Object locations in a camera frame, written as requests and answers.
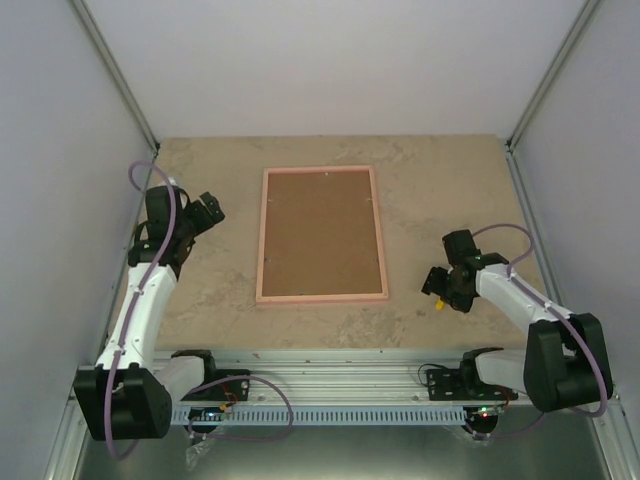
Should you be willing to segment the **pink picture frame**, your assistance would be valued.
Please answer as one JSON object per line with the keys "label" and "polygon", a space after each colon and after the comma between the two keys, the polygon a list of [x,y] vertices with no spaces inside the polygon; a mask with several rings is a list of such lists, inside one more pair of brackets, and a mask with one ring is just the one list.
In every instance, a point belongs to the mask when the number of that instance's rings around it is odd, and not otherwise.
{"label": "pink picture frame", "polygon": [[373,166],[267,168],[260,210],[257,303],[388,299]]}

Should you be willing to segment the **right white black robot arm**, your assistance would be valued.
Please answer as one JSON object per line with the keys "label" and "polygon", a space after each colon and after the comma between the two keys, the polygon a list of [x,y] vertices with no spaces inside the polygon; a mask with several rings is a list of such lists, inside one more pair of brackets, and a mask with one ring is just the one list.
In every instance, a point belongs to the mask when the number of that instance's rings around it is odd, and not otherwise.
{"label": "right white black robot arm", "polygon": [[475,233],[456,230],[442,239],[448,265],[430,269],[422,287],[437,306],[467,314],[477,299],[494,305],[526,336],[522,350],[486,347],[464,353],[452,391],[445,372],[429,370],[433,400],[486,400],[510,392],[526,395],[543,413],[571,409],[604,414],[614,385],[602,325],[552,301],[517,272],[522,259],[484,253]]}

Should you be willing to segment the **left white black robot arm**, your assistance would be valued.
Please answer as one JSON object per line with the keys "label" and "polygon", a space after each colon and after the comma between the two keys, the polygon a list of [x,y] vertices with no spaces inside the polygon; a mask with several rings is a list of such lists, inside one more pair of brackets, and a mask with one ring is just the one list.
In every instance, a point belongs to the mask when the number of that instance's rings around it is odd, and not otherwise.
{"label": "left white black robot arm", "polygon": [[128,252],[127,290],[116,325],[95,366],[79,368],[73,382],[98,441],[162,438],[175,403],[189,393],[210,398],[219,386],[207,350],[178,351],[159,373],[152,367],[165,308],[195,239],[225,215],[211,193],[191,199],[178,186],[151,188],[145,208]]}

